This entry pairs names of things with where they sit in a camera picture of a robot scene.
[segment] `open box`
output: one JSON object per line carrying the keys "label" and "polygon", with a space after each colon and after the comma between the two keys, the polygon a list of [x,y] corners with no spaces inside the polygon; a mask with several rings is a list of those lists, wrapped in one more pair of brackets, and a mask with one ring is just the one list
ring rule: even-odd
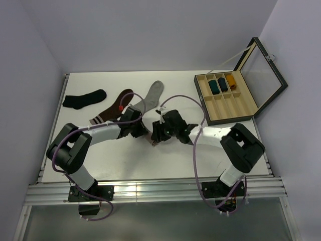
{"label": "open box", "polygon": [[[227,82],[229,76],[236,83],[233,90]],[[225,80],[227,91],[222,92],[219,78]],[[209,85],[213,80],[219,89],[217,94],[212,94]],[[209,126],[249,120],[287,88],[258,38],[252,38],[233,71],[196,75],[194,83]]]}

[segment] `gray sock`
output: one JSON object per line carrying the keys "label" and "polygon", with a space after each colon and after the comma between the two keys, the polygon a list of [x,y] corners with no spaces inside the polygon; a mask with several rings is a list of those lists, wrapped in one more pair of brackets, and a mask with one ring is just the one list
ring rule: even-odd
{"label": "gray sock", "polygon": [[[155,81],[151,85],[144,99],[146,104],[146,112],[158,106],[158,101],[163,90],[164,90],[164,84],[159,80]],[[134,107],[139,109],[141,112],[144,111],[144,103],[142,102],[142,100],[137,104],[135,104]]]}

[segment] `metal frame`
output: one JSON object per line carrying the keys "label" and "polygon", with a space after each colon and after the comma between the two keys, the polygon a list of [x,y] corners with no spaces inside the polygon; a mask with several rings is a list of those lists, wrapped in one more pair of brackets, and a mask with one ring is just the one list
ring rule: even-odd
{"label": "metal frame", "polygon": [[[52,140],[52,135],[58,119],[60,107],[63,101],[63,96],[68,83],[69,74],[65,75],[64,85],[59,99],[55,120],[50,132],[47,143],[47,148]],[[255,119],[253,118],[254,126],[261,141]],[[298,237],[298,231],[295,224],[291,210],[287,204],[287,194],[280,177],[274,177],[270,164],[266,155],[264,155],[269,175],[250,176],[248,177],[247,198],[267,198],[280,197],[286,221],[291,230],[293,237]],[[29,186],[18,222],[14,240],[23,240],[28,219],[33,205],[78,205],[79,203],[69,203],[67,201],[69,194],[69,183],[42,183],[42,175],[46,164],[46,157],[44,157],[39,177],[36,185]],[[216,178],[200,178],[200,182],[214,181]],[[166,202],[166,201],[194,201],[201,200],[198,193],[195,179],[168,179],[168,180],[141,180],[141,181],[108,181],[99,182],[99,185],[114,185],[114,200],[113,203],[129,203],[129,202]]]}

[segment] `white table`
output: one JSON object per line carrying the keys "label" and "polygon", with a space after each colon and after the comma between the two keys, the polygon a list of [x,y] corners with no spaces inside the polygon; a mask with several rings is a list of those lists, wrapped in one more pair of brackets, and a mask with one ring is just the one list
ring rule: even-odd
{"label": "white table", "polygon": [[[89,120],[114,103],[118,95],[127,88],[145,97],[151,84],[160,80],[164,91],[160,103],[175,94],[184,94],[199,101],[193,82],[194,75],[208,71],[157,71],[157,72],[106,72],[106,73],[71,73],[65,95],[83,95],[97,89],[104,89],[107,98],[98,104],[80,110],[61,107],[53,133],[54,139],[66,123],[77,126],[90,125]],[[134,97],[131,104],[139,101]],[[188,99],[181,97],[170,100],[167,107],[177,109],[187,123],[200,123],[203,113]],[[151,110],[143,118],[145,125],[152,130],[152,122],[159,115]],[[255,136],[253,121],[242,122]],[[234,123],[220,125],[231,127]],[[221,148],[197,146],[197,164],[200,177],[217,177],[230,164]],[[132,136],[120,140],[106,141],[90,147],[84,165],[89,173],[102,180],[146,180],[191,178],[193,173],[192,146],[183,145],[178,140],[171,140],[152,147],[144,138]],[[249,175],[268,175],[264,158],[260,158]],[[65,176],[53,171],[51,161],[46,160],[42,182],[66,182]]]}

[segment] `box lid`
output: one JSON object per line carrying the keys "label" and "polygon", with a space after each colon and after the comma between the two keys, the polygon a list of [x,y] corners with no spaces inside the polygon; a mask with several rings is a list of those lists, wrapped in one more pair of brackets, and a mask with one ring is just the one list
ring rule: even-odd
{"label": "box lid", "polygon": [[256,37],[252,38],[234,71],[240,71],[258,107],[254,116],[260,114],[287,88],[287,83],[273,63],[273,59]]}

